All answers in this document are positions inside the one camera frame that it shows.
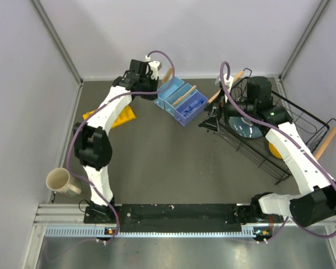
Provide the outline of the test tube brush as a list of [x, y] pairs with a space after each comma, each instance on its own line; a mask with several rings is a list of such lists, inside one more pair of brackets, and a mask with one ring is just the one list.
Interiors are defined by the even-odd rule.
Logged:
[[173, 68], [170, 67], [162, 79], [162, 83], [165, 84], [172, 78]]

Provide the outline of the wooden stick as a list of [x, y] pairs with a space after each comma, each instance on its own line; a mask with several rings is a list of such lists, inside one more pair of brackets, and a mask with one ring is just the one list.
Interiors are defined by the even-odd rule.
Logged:
[[194, 85], [190, 90], [188, 90], [184, 95], [179, 97], [175, 102], [173, 102], [172, 106], [178, 105], [183, 99], [185, 99], [192, 91], [196, 89], [196, 85]]

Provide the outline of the blue safety glasses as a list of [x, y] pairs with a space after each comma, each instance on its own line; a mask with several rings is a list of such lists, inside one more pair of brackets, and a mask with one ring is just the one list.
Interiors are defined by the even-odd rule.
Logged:
[[195, 100], [193, 103], [191, 103], [184, 111], [184, 117], [188, 117], [190, 113], [192, 113], [193, 110], [195, 110], [197, 107], [201, 106], [203, 104], [203, 100]]

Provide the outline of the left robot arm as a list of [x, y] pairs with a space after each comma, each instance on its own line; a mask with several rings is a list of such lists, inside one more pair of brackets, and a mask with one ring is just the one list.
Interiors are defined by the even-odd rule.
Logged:
[[132, 59], [129, 70], [117, 77], [106, 98], [79, 132], [74, 142], [74, 155], [80, 161], [88, 180], [91, 182], [91, 202], [97, 205], [96, 215], [103, 222], [114, 219], [116, 209], [109, 205], [114, 195], [110, 188], [108, 164], [113, 150], [109, 131], [123, 109], [138, 95], [154, 100], [157, 98], [159, 61], [146, 57], [145, 61]]

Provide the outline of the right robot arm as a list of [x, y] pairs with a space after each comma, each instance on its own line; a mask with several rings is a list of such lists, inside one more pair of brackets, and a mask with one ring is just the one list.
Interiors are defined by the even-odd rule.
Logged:
[[256, 195], [251, 200], [251, 217], [262, 222], [270, 214], [287, 216], [306, 228], [336, 216], [336, 181], [304, 144], [289, 112], [274, 102], [271, 82], [263, 76], [248, 78], [246, 94], [238, 100], [230, 94], [231, 78], [216, 83], [220, 91], [209, 101], [205, 108], [208, 118], [199, 126], [218, 132], [221, 119], [227, 124], [234, 118], [244, 120], [250, 130], [258, 129], [275, 147], [298, 186], [298, 195]]

